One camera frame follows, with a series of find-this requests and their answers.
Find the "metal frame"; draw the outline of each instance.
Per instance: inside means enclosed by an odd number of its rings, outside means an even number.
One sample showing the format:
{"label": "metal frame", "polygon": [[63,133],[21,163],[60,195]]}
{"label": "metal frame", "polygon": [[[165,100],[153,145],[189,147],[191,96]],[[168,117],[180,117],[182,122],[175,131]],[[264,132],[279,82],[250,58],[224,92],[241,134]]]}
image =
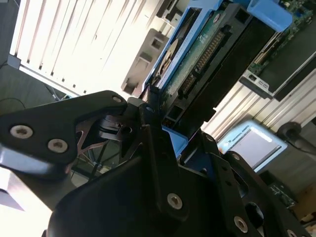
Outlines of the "metal frame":
{"label": "metal frame", "polygon": [[8,64],[71,97],[111,89],[128,98],[120,86],[147,32],[164,24],[162,2],[21,0],[9,53],[20,62]]}
{"label": "metal frame", "polygon": [[[235,3],[240,3],[244,7],[247,8],[247,11],[252,14],[253,16],[257,17],[271,28],[275,29],[278,32],[284,31],[291,23],[292,23],[292,16],[289,12],[281,8],[278,4],[276,4],[272,0],[235,0]],[[181,61],[185,57],[186,53],[189,51],[190,47],[192,46],[193,42],[196,40],[198,34],[200,33],[201,29],[203,28],[204,24],[206,23],[208,17],[210,16],[211,12],[218,10],[219,6],[221,5],[222,0],[191,0],[182,15],[182,18],[179,22],[178,27],[174,30],[173,35],[170,37],[167,45],[165,46],[162,54],[158,58],[157,62],[155,63],[151,73],[147,76],[145,82],[143,83],[143,90],[146,87],[148,81],[151,80],[153,77],[153,73],[157,67],[161,64],[161,61],[168,51],[171,44],[174,42],[176,35],[178,34],[179,30],[182,27],[183,21],[185,19],[186,14],[188,13],[190,8],[199,8],[200,14],[197,17],[196,21],[191,27],[190,32],[188,33],[185,41],[181,45],[179,51],[177,52],[176,56],[172,60],[171,64],[169,65],[167,71],[163,75],[162,79],[158,83],[158,87],[163,90],[171,77],[173,76],[176,69],[179,67]]]}
{"label": "metal frame", "polygon": [[[105,232],[121,236],[128,232],[130,236],[233,233],[241,237],[248,233],[258,237],[259,226],[245,210],[249,202],[257,203],[264,214],[265,236],[286,236],[289,231],[308,236],[242,157],[233,152],[221,157],[209,135],[199,133],[201,142],[189,144],[192,152],[183,153],[183,159],[205,159],[203,169],[195,172],[179,166],[170,136],[160,124],[158,98],[154,88],[147,103],[136,98],[127,103],[105,91],[0,117],[1,165],[28,175],[23,175],[25,184],[44,194],[41,199],[50,198],[53,205],[69,191],[61,188],[63,181],[67,183],[61,178],[70,173],[77,154],[106,141],[100,132],[121,141],[120,157],[126,162],[66,194],[55,207],[50,205],[54,212],[46,236],[98,237]],[[100,124],[99,119],[109,115],[113,116],[109,123]],[[113,136],[116,127],[123,129],[131,121],[129,133]],[[27,129],[16,130],[23,137],[10,133],[18,124],[32,129],[31,136],[26,136]],[[58,149],[47,146],[51,138],[59,139]],[[67,149],[60,152],[64,143]],[[11,171],[4,171],[16,179]],[[238,186],[245,192],[239,193]],[[57,198],[56,188],[61,192]]]}

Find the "cable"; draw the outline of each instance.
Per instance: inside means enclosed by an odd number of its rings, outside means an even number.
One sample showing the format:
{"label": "cable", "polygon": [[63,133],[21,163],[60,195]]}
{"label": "cable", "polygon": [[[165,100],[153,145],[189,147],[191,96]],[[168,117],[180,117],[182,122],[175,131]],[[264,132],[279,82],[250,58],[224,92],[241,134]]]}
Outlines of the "cable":
{"label": "cable", "polygon": [[1,103],[2,101],[5,101],[5,100],[16,100],[16,101],[18,101],[18,102],[23,106],[24,109],[26,109],[26,107],[25,107],[25,105],[23,104],[23,102],[22,102],[21,100],[17,99],[17,98],[13,98],[13,97],[4,98],[4,99],[0,100],[0,103]]}
{"label": "cable", "polygon": [[96,164],[95,164],[95,166],[94,166],[94,168],[93,168],[93,170],[92,170],[92,172],[91,172],[91,175],[90,175],[90,178],[89,178],[89,181],[88,181],[88,182],[90,182],[90,181],[94,178],[94,175],[95,175],[95,173],[97,172],[97,168],[98,168],[98,166],[99,166],[99,164],[100,164],[100,161],[101,161],[101,159],[102,159],[102,156],[103,156],[103,154],[104,154],[104,151],[105,151],[105,149],[106,149],[108,143],[109,143],[109,140],[106,141],[106,143],[105,143],[104,146],[102,147],[102,150],[101,150],[101,152],[100,152],[100,154],[99,154],[99,157],[98,157],[98,159],[97,159],[97,161],[96,161]]}
{"label": "cable", "polygon": [[53,98],[56,100],[56,101],[61,101],[61,99],[58,97],[58,95],[56,94],[55,90],[53,87],[49,87],[47,85],[45,85],[46,89],[49,91],[49,93],[53,96]]}
{"label": "cable", "polygon": [[110,156],[110,157],[108,157],[108,158],[106,158],[104,161],[102,161],[102,165],[105,163],[105,162],[107,162],[107,161],[109,161],[109,160],[111,160],[111,159],[113,159],[114,157],[116,157],[117,155],[119,154],[119,152],[117,152],[117,153],[115,153],[114,155],[112,155],[112,156]]}
{"label": "cable", "polygon": [[8,62],[8,61],[4,61],[4,62],[0,65],[0,69],[1,69],[2,67],[4,67],[4,66],[7,66],[7,65],[8,65],[7,62]]}
{"label": "cable", "polygon": [[16,2],[16,0],[13,0],[15,2],[15,4],[18,6],[18,8],[20,8],[20,5]]}
{"label": "cable", "polygon": [[[78,166],[79,160],[80,160],[80,158],[79,158],[79,156],[78,156],[78,157],[77,157],[77,163],[74,165],[74,168],[76,168],[76,167]],[[75,174],[75,171],[73,170],[73,173],[71,174],[70,180],[73,179],[74,174]]]}
{"label": "cable", "polygon": [[309,154],[309,155],[312,155],[312,156],[316,156],[316,153],[313,153],[313,152],[309,152],[309,151],[305,151],[305,150],[303,150],[303,149],[301,149],[301,148],[298,148],[298,147],[296,147],[294,144],[292,144],[292,143],[290,143],[290,142],[288,142],[292,147],[294,147],[295,149],[297,149],[298,151],[300,151],[300,152],[303,152],[303,153],[306,153],[306,154]]}

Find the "black cable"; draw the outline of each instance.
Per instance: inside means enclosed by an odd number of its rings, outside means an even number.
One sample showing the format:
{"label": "black cable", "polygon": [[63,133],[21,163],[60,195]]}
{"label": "black cable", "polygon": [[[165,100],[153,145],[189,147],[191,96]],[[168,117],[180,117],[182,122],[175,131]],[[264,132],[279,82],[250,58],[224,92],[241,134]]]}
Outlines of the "black cable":
{"label": "black cable", "polygon": [[117,153],[115,153],[114,155],[112,155],[112,156],[110,156],[110,157],[108,157],[108,158],[106,158],[104,161],[102,161],[102,165],[105,163],[105,162],[107,162],[107,161],[109,161],[109,160],[111,160],[111,159],[113,159],[114,157],[116,157],[117,155],[119,154],[119,152],[117,152]]}
{"label": "black cable", "polygon": [[100,154],[99,154],[99,157],[98,157],[98,159],[97,159],[97,161],[96,161],[96,165],[94,166],[94,168],[93,168],[93,170],[92,170],[92,172],[91,172],[89,181],[91,181],[91,180],[94,178],[94,175],[95,175],[95,173],[97,172],[97,168],[98,168],[98,166],[99,166],[99,164],[100,164],[100,161],[101,161],[101,159],[102,159],[102,156],[103,156],[103,154],[104,154],[104,151],[105,151],[105,149],[106,149],[108,143],[109,143],[109,140],[108,140],[108,141],[104,144],[104,146],[102,147],[102,150],[101,150],[101,152],[100,152]]}
{"label": "black cable", "polygon": [[4,99],[0,100],[0,103],[1,103],[2,101],[5,101],[5,100],[16,100],[16,101],[20,102],[20,104],[23,106],[24,109],[26,109],[26,107],[25,107],[25,105],[23,104],[23,102],[22,102],[21,100],[17,99],[17,98],[13,98],[13,97],[4,98]]}
{"label": "black cable", "polygon": [[7,65],[8,65],[7,61],[4,61],[4,62],[0,65],[0,69],[1,69],[2,67],[4,67],[4,66],[7,66]]}
{"label": "black cable", "polygon": [[58,97],[58,95],[56,94],[55,90],[53,87],[51,87],[49,89],[49,87],[47,85],[45,85],[46,89],[49,91],[49,93],[53,96],[53,98],[56,100],[56,101],[61,101],[61,99]]}
{"label": "black cable", "polygon": [[294,147],[295,149],[297,149],[298,151],[300,151],[300,152],[303,152],[303,153],[306,153],[306,154],[309,154],[309,155],[312,155],[312,156],[316,156],[316,153],[313,153],[313,152],[309,152],[309,151],[305,151],[305,150],[303,150],[303,149],[301,149],[301,148],[298,148],[298,147],[296,147],[294,144],[292,144],[292,143],[290,143],[290,142],[288,142],[292,147]]}
{"label": "black cable", "polygon": [[92,161],[92,162],[96,162],[95,160],[95,155],[94,155],[94,152],[92,149],[89,149],[88,150],[88,155],[89,155],[89,159]]}
{"label": "black cable", "polygon": [[[80,158],[77,157],[77,163],[74,165],[73,169],[78,166],[79,160],[80,160]],[[72,173],[72,175],[71,175],[71,177],[70,177],[70,180],[72,180],[74,174],[75,174],[75,171],[73,170],[73,173]]]}

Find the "floor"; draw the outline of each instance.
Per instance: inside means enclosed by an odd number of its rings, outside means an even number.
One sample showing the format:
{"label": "floor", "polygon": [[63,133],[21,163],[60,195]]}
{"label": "floor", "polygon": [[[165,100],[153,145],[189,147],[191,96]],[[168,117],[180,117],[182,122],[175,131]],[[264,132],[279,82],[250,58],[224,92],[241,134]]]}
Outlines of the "floor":
{"label": "floor", "polygon": [[[9,3],[0,3],[0,64],[8,56],[13,36],[18,7],[13,0]],[[54,98],[45,88],[45,85],[10,66],[0,69],[0,115],[26,108],[54,102]],[[316,127],[310,123],[303,128],[303,136],[316,145]],[[298,193],[306,186],[316,182],[316,162],[307,155],[288,148],[279,157],[275,158],[267,168],[281,181]]]}
{"label": "floor", "polygon": [[[9,54],[17,13],[18,6],[14,0],[0,3],[0,65]],[[6,98],[19,99],[26,108],[55,101],[44,83],[11,66],[0,69],[0,115],[23,109],[19,101]]]}

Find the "electronic component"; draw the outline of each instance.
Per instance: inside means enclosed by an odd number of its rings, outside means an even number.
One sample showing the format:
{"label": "electronic component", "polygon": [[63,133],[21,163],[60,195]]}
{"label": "electronic component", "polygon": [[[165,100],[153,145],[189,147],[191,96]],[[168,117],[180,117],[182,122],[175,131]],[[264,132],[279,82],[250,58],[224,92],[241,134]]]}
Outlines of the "electronic component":
{"label": "electronic component", "polygon": [[286,147],[285,142],[253,120],[233,127],[218,143],[218,148],[222,153],[235,151],[242,154],[256,172],[277,157]]}
{"label": "electronic component", "polygon": [[[238,237],[258,236],[259,227],[266,237],[308,237],[242,156],[221,155],[208,134],[199,132],[184,157],[206,160],[202,169],[179,165],[155,107],[103,91],[1,116],[2,188],[40,216],[47,237]],[[104,116],[124,132],[102,129]],[[121,141],[125,162],[73,189],[66,177],[77,155],[104,138]]]}
{"label": "electronic component", "polygon": [[[222,98],[220,94],[228,92],[222,83],[225,81],[225,86],[233,86],[272,33],[271,28],[250,16],[239,4],[227,4],[214,11],[161,92],[162,124],[190,138],[199,127],[188,131],[184,121],[192,116],[199,120],[200,126],[208,121],[212,108]],[[240,57],[239,51],[245,50],[249,52]],[[201,108],[199,100],[209,106],[210,111],[188,112],[192,106]]]}
{"label": "electronic component", "polygon": [[[304,6],[309,0],[281,1],[280,5],[292,14],[293,22],[284,32],[275,32],[267,44],[251,63],[248,71],[240,78],[240,82],[260,95],[262,98],[272,99],[278,89],[286,84],[289,77],[280,77],[269,80],[269,76],[262,73],[265,68],[278,57],[285,46],[312,21],[313,11]],[[248,75],[252,73],[256,80],[252,80]]]}

